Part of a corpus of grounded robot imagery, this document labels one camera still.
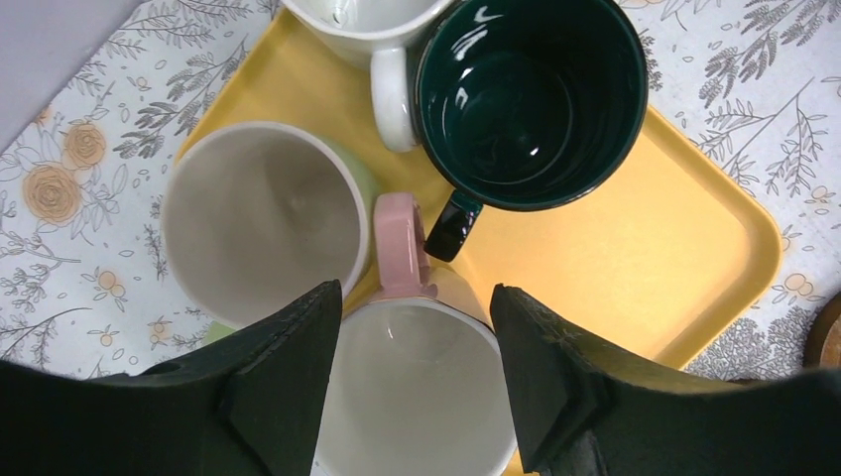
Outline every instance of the mug rim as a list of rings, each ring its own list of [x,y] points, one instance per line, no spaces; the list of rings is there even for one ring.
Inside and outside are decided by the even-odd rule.
[[[345,322],[349,321],[350,319],[356,317],[359,320],[359,315],[364,312],[366,309],[371,307],[393,307],[400,304],[409,304],[416,307],[426,307],[429,309],[439,310],[441,312],[445,312],[446,314],[450,315],[458,319],[459,321],[467,324],[473,330],[477,331],[482,337],[485,338],[485,341],[490,344],[491,348],[496,352],[500,359],[502,359],[502,353],[500,352],[499,348],[499,341],[497,341],[496,333],[494,333],[493,329],[490,325],[486,324],[485,322],[480,321],[479,319],[471,316],[470,314],[464,313],[455,307],[449,306],[438,299],[426,296],[409,296],[409,297],[382,297],[374,300],[370,300],[365,304],[357,307],[352,312],[350,312],[347,316],[342,318],[341,325],[344,325]],[[514,430],[514,427],[511,428],[511,435],[510,441],[506,450],[501,453],[500,460],[494,465],[492,470],[487,473],[487,476],[497,476],[503,474],[505,469],[508,467],[508,464],[511,462],[511,459],[514,457],[514,454],[517,452],[517,434]],[[332,475],[339,475],[342,474],[340,470],[336,470],[329,465],[324,464],[323,458],[319,458],[321,452],[319,451],[319,446],[315,446],[315,454],[313,461],[317,461],[319,465],[324,467],[324,470]]]
[[[308,12],[299,5],[301,0],[284,0],[284,5],[302,22],[326,35],[330,35],[331,37],[365,42],[377,42],[390,40],[414,30],[419,30],[425,24],[437,18],[437,16],[449,7],[451,3],[458,3],[460,1],[462,0],[436,0],[431,6],[424,10],[423,13],[417,15],[406,23],[386,30],[378,30],[376,32],[350,32],[327,25],[324,22],[318,21],[312,15],[309,15]]]
[[[171,226],[177,226],[174,223],[171,224],[172,219],[170,217],[172,217],[171,209],[173,206],[173,201],[171,197],[178,195],[177,185],[180,181],[180,178],[187,174],[186,170],[189,168],[188,165],[192,162],[195,162],[196,158],[200,157],[201,153],[204,150],[212,148],[212,146],[220,140],[225,140],[226,136],[238,134],[246,130],[258,129],[271,131],[272,134],[281,134],[288,136],[291,135],[302,139],[308,144],[316,147],[327,159],[330,160],[330,162],[333,164],[336,170],[342,175],[345,184],[350,190],[350,194],[353,196],[353,202],[356,206],[357,220],[359,223],[359,247],[356,250],[356,257],[354,259],[353,266],[351,267],[350,272],[345,277],[345,282],[341,286],[342,301],[344,301],[347,298],[351,290],[353,290],[353,288],[359,282],[362,276],[362,272],[365,269],[366,262],[368,261],[369,250],[371,247],[371,217],[369,216],[368,208],[365,205],[365,200],[362,197],[362,191],[359,188],[359,184],[356,182],[356,179],[353,177],[353,174],[350,173],[350,170],[344,164],[344,161],[342,161],[341,158],[339,158],[338,154],[318,137],[298,127],[282,122],[273,121],[239,122],[236,124],[231,124],[222,127],[220,129],[216,129],[210,134],[207,134],[206,136],[202,137],[181,155],[180,160],[177,163],[177,166],[174,167],[173,174],[167,183],[167,187],[164,192],[164,202],[161,206],[161,236],[164,238],[164,251],[167,253],[170,271],[173,273],[173,277],[176,279],[176,282],[179,283],[179,286],[183,293],[187,296],[187,298],[189,298],[191,301],[197,304],[213,320],[234,330],[245,328],[250,324],[234,322],[228,319],[227,316],[219,315],[219,313],[216,312],[215,309],[213,309],[213,306],[207,306],[206,303],[203,302],[202,298],[196,296],[196,294],[191,288],[191,285],[184,284],[187,283],[187,281],[184,280],[184,276],[186,276],[186,274],[184,273],[181,265],[179,264],[178,258],[173,259],[173,256],[177,256],[177,254],[173,255],[172,253],[172,250],[169,245],[169,240],[167,240],[167,235],[169,234],[167,230],[170,229]]]
[[[601,186],[607,179],[609,179],[616,170],[625,163],[625,160],[628,158],[628,155],[631,153],[631,150],[634,148],[634,145],[637,143],[637,140],[640,136],[640,131],[643,128],[643,123],[646,119],[647,114],[647,107],[649,103],[649,87],[648,87],[648,73],[646,70],[646,58],[643,49],[643,44],[640,41],[640,37],[637,35],[637,31],[634,28],[634,25],[631,23],[631,20],[622,10],[622,8],[617,5],[614,1],[606,1],[600,2],[605,8],[608,9],[607,13],[613,16],[617,20],[617,25],[621,27],[625,37],[634,44],[634,56],[635,60],[640,66],[640,73],[637,80],[639,81],[639,87],[642,93],[640,94],[639,101],[637,101],[636,109],[637,109],[637,117],[635,118],[634,124],[629,131],[630,134],[628,139],[626,140],[623,147],[620,149],[620,153],[617,155],[617,160],[615,160],[610,167],[606,168],[598,177],[592,180],[587,186],[581,187],[575,193],[568,193],[559,198],[553,198],[549,200],[543,200],[541,202],[530,202],[526,204],[515,203],[513,201],[506,201],[498,198],[494,198],[489,196],[485,193],[480,193],[474,190],[472,187],[468,186],[464,180],[458,178],[455,174],[453,174],[449,167],[447,167],[442,160],[437,156],[435,149],[430,144],[429,134],[427,133],[426,121],[423,120],[422,117],[422,108],[421,108],[421,78],[423,77],[423,71],[425,70],[424,64],[429,58],[431,54],[431,50],[435,44],[435,38],[438,36],[441,30],[446,28],[446,25],[452,20],[452,18],[457,15],[461,9],[469,7],[474,1],[478,2],[479,0],[456,0],[453,3],[452,8],[441,14],[440,17],[436,19],[436,24],[427,34],[426,41],[423,45],[423,50],[420,53],[420,57],[418,59],[418,68],[415,73],[414,77],[414,94],[413,94],[413,104],[412,104],[412,119],[414,123],[414,129],[416,134],[418,134],[421,138],[420,143],[423,146],[426,155],[429,157],[429,161],[432,162],[432,165],[438,170],[438,172],[445,178],[449,183],[455,187],[456,190],[464,193],[465,195],[469,196],[470,198],[478,201],[479,203],[483,203],[489,206],[493,206],[494,208],[499,208],[501,210],[508,210],[508,211],[543,211],[549,210],[552,208],[557,208],[562,205],[569,204],[585,195],[588,195],[596,188]]]

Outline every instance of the yellow tray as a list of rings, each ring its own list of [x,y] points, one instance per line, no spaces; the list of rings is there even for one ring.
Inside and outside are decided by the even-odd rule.
[[[427,230],[451,192],[421,148],[385,149],[367,72],[343,63],[288,13],[179,157],[213,130],[249,120],[289,123],[356,152],[385,191],[417,196]],[[486,308],[494,285],[517,286],[576,324],[681,368],[766,290],[780,262],[771,217],[649,108],[630,157],[604,185],[550,211],[486,207],[451,267]],[[376,276],[372,267],[348,306],[376,288]],[[522,474],[515,460],[506,475]]]

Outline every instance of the table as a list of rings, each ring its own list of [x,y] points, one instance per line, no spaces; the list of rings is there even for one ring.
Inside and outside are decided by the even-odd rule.
[[[778,221],[769,292],[688,371],[796,372],[841,290],[841,1],[617,0],[646,48],[652,104]],[[195,349],[161,203],[180,143],[278,0],[152,0],[0,155],[0,358],[87,379]]]

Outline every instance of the dark green mug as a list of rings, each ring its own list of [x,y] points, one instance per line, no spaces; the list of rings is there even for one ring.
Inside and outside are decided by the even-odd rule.
[[[623,162],[648,99],[646,60],[613,0],[466,0],[410,61],[413,128],[455,187],[425,250],[451,261],[483,205],[536,211]]]

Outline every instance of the pink mug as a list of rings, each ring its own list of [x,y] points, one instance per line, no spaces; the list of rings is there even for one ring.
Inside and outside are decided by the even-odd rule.
[[[516,449],[489,319],[458,275],[432,268],[410,193],[377,200],[381,288],[339,330],[315,450],[330,476],[498,476]]]

